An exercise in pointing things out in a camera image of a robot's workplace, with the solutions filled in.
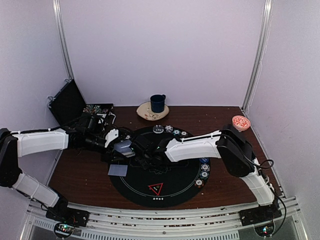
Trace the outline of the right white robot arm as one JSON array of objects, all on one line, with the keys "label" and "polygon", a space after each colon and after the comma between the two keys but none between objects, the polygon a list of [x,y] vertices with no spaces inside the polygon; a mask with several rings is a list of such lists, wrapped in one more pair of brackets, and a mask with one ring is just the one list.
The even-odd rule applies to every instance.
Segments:
[{"label": "right white robot arm", "polygon": [[240,178],[251,190],[257,201],[256,216],[268,220],[280,210],[278,196],[252,145],[233,125],[211,133],[185,137],[174,129],[167,132],[162,125],[155,126],[153,132],[159,139],[148,139],[144,134],[137,135],[131,149],[142,166],[167,166],[184,160],[217,158],[222,159],[227,172]]}]

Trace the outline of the green chips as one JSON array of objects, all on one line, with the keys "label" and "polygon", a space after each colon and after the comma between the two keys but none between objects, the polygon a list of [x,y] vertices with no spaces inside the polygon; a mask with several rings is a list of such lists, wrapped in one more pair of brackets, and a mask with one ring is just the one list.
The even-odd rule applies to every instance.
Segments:
[{"label": "green chips", "polygon": [[172,133],[174,136],[179,136],[181,134],[181,131],[178,129],[175,129]]}]

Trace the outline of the blue ten poker chip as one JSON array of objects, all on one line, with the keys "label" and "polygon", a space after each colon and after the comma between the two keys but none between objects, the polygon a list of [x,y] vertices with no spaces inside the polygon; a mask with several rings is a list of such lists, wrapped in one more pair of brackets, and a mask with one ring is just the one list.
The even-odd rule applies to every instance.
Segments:
[{"label": "blue ten poker chip", "polygon": [[207,164],[207,163],[203,163],[203,164],[201,165],[201,170],[202,170],[202,171],[205,171],[205,172],[210,171],[210,165]]}]

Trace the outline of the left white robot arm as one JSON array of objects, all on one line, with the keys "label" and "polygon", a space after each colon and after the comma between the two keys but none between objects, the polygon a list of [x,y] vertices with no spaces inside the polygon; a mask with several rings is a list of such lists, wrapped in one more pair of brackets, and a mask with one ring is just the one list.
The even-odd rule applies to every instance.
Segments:
[{"label": "left white robot arm", "polygon": [[52,128],[0,130],[0,185],[13,189],[50,209],[61,222],[72,218],[68,201],[39,177],[49,176],[54,157],[64,150],[84,149],[106,154],[133,133],[101,115],[82,115]]}]

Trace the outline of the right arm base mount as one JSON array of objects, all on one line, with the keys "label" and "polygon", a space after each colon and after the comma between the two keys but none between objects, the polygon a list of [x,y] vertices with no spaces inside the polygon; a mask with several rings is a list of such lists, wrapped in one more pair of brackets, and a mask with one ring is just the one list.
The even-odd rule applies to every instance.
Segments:
[{"label": "right arm base mount", "polygon": [[276,233],[275,219],[282,216],[281,210],[262,209],[260,207],[241,210],[241,225],[254,226],[255,233],[262,238],[270,238]]}]

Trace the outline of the green fifty poker chip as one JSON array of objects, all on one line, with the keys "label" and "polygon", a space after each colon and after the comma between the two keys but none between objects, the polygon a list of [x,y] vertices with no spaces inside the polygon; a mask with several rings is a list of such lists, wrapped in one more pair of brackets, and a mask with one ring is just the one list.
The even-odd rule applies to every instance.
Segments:
[{"label": "green fifty poker chip", "polygon": [[208,179],[209,178],[209,172],[208,171],[201,171],[200,172],[200,175],[199,175],[199,177],[202,179],[202,180],[206,180],[206,179]]}]

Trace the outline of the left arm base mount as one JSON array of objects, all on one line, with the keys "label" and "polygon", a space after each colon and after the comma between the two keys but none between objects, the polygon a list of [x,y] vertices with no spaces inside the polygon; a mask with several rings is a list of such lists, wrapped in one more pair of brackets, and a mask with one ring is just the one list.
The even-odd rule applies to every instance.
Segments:
[{"label": "left arm base mount", "polygon": [[66,239],[73,234],[76,228],[87,226],[90,213],[85,210],[70,208],[67,214],[62,216],[48,209],[45,216],[48,219],[57,221],[53,227],[53,233],[56,237]]}]

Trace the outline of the red triangle all-in marker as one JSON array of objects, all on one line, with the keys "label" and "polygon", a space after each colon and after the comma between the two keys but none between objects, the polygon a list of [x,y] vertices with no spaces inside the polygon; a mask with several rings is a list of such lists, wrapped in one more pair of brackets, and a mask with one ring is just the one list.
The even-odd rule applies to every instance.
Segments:
[{"label": "red triangle all-in marker", "polygon": [[164,183],[156,183],[156,184],[151,184],[151,185],[148,185],[148,188],[153,191],[153,193],[156,195],[156,196],[159,196],[161,194],[161,191],[162,191],[162,188],[163,188],[163,185]]}]

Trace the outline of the dealt card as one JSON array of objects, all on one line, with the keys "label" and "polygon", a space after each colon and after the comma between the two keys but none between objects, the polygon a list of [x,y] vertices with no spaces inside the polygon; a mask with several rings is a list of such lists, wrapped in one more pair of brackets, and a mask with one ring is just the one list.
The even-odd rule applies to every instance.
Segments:
[{"label": "dealt card", "polygon": [[111,164],[109,166],[108,175],[115,177],[126,177],[128,172],[127,165]]}]

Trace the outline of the blue small blind button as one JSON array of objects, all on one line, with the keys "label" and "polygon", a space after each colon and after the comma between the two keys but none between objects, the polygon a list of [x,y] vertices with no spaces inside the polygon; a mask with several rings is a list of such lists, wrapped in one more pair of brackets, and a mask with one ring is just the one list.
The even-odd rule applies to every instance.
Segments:
[{"label": "blue small blind button", "polygon": [[209,162],[209,158],[206,158],[206,157],[202,157],[202,158],[200,158],[199,159],[199,161],[201,162],[201,163],[208,163]]}]

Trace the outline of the blue playing card deck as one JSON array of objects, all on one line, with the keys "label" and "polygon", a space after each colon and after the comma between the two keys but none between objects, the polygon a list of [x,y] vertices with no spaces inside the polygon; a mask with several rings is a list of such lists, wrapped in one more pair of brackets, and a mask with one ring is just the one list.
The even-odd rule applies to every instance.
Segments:
[{"label": "blue playing card deck", "polygon": [[132,142],[130,140],[125,140],[122,142],[118,142],[114,144],[114,150],[117,151],[118,153],[124,155],[124,156],[129,156],[132,155],[134,152],[131,149],[131,144]]}]

